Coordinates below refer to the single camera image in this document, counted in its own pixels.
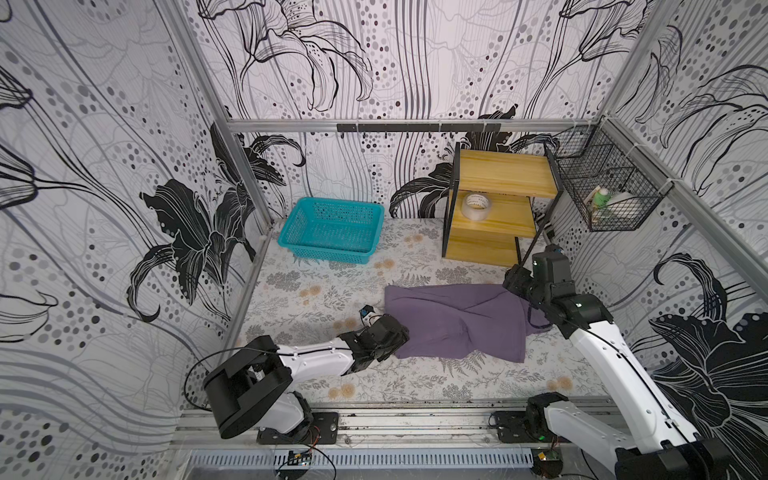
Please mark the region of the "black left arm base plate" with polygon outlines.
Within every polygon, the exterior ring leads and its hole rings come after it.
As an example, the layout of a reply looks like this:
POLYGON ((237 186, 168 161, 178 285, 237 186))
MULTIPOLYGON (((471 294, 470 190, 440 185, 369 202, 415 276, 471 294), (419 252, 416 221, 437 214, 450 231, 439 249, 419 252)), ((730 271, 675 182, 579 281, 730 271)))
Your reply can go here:
POLYGON ((337 412, 319 412, 311 421, 303 421, 286 434, 263 428, 258 433, 257 442, 260 445, 334 445, 339 433, 339 419, 337 412))

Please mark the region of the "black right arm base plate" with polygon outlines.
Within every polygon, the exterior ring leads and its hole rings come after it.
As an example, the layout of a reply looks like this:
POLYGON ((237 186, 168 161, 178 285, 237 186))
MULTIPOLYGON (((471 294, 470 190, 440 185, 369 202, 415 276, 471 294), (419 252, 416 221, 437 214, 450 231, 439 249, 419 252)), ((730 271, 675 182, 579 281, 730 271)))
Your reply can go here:
POLYGON ((504 444, 557 444, 555 434, 548 429, 544 414, 538 411, 497 411, 491 414, 489 426, 504 444))

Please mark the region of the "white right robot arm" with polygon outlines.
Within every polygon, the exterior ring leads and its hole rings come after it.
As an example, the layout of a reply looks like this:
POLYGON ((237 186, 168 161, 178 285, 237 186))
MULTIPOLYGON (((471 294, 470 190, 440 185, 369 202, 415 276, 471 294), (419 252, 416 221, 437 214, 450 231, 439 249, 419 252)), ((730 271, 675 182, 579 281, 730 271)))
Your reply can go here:
POLYGON ((549 246, 532 267, 511 267, 504 287, 538 310, 584 356, 600 377, 629 431, 582 411, 566 396, 528 399, 524 426, 544 441, 564 438, 618 479, 724 479, 732 463, 727 447, 703 437, 654 384, 626 345, 608 309, 579 293, 569 259, 549 246))

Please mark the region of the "purple long pants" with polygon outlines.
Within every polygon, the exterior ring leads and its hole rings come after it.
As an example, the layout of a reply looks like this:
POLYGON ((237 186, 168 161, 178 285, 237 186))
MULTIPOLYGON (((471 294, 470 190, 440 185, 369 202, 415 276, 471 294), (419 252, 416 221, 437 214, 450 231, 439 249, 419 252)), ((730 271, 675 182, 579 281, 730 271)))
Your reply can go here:
POLYGON ((395 355, 463 359, 473 352, 522 363, 529 336, 552 325, 501 285, 388 286, 384 311, 409 330, 395 355))

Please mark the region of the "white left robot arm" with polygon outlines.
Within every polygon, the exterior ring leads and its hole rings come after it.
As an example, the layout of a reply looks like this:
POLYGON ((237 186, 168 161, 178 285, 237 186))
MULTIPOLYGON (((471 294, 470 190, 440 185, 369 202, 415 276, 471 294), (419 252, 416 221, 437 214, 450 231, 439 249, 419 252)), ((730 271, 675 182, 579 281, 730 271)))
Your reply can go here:
POLYGON ((264 428, 293 441, 303 439, 314 418, 297 384, 361 372, 387 360, 409 337, 407 327, 384 314, 370 325, 312 345, 279 346, 269 335, 256 338, 202 382, 220 437, 264 428))

